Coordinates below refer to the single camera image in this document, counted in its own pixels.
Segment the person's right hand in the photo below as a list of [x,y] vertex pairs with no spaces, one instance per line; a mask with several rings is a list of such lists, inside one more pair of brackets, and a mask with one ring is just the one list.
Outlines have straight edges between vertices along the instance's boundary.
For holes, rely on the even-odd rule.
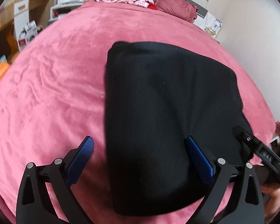
[[280,211],[280,184],[264,183],[261,186],[261,191],[269,196],[264,205],[264,217],[265,223],[270,223]]

